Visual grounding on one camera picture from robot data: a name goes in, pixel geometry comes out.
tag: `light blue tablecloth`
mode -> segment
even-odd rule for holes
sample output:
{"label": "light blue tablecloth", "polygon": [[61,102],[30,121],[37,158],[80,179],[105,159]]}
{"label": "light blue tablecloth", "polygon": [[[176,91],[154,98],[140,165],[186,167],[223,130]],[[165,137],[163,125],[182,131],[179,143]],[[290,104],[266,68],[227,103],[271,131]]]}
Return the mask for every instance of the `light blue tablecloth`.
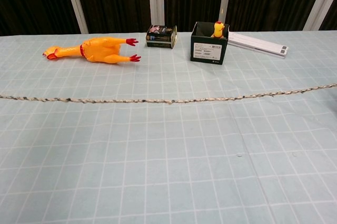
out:
{"label": "light blue tablecloth", "polygon": [[[98,35],[0,37],[2,94],[191,99],[337,82],[337,32],[245,33],[286,59],[228,46],[224,65],[122,46],[139,63],[49,61]],[[337,223],[337,89],[197,104],[0,100],[0,223]]]}

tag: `small rubber chicken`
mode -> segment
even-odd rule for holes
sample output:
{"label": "small rubber chicken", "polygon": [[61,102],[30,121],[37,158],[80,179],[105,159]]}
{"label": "small rubber chicken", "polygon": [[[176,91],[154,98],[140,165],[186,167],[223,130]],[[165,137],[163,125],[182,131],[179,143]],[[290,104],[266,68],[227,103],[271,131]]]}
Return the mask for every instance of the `small rubber chicken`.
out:
{"label": "small rubber chicken", "polygon": [[138,41],[135,38],[92,38],[90,40],[84,41],[80,46],[52,46],[48,48],[43,53],[43,55],[46,56],[49,60],[69,56],[82,56],[90,62],[139,62],[141,57],[137,56],[136,54],[130,57],[124,57],[119,55],[122,43],[126,43],[130,46],[135,46],[135,43],[138,43]]}
{"label": "small rubber chicken", "polygon": [[214,33],[211,37],[213,38],[223,38],[222,31],[224,30],[225,25],[222,22],[215,22],[214,24]]}

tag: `rubber chicken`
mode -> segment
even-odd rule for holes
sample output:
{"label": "rubber chicken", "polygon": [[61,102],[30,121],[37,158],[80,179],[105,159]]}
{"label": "rubber chicken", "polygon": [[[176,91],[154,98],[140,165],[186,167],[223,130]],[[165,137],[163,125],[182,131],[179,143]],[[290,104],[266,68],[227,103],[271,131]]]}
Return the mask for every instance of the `rubber chicken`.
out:
{"label": "rubber chicken", "polygon": [[138,41],[135,38],[92,38],[90,40],[84,41],[80,46],[52,46],[48,48],[43,53],[43,55],[46,56],[49,60],[69,56],[82,56],[90,62],[139,62],[141,57],[137,56],[136,54],[130,57],[124,57],[119,55],[122,43],[126,43],[130,46],[135,46],[135,43],[138,43]]}
{"label": "rubber chicken", "polygon": [[222,30],[224,30],[225,25],[222,22],[215,22],[214,24],[214,33],[211,37],[213,38],[223,38]]}

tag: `label on box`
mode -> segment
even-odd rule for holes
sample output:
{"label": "label on box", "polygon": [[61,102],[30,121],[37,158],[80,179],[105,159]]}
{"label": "label on box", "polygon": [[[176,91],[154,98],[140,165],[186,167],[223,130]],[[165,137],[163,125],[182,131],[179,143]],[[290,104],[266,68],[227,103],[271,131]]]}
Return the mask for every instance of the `label on box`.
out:
{"label": "label on box", "polygon": [[193,57],[219,61],[221,49],[222,45],[194,43]]}

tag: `white label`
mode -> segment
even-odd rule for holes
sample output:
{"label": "white label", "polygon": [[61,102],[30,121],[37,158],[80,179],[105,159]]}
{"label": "white label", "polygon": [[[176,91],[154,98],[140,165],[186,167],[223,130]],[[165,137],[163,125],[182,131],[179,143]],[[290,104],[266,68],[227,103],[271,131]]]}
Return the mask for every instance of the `white label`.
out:
{"label": "white label", "polygon": [[194,43],[194,58],[220,60],[222,45]]}

